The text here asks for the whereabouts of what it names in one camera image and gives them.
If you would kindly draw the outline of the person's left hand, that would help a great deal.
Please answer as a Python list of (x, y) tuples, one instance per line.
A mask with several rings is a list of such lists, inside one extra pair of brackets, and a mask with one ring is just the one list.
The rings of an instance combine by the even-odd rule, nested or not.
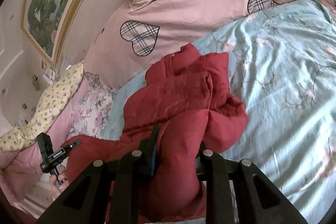
[(52, 174), (49, 178), (49, 185), (52, 192), (52, 197), (54, 200), (61, 195), (61, 193), (69, 186), (69, 181), (67, 180), (67, 169), (65, 166), (59, 166), (59, 174)]

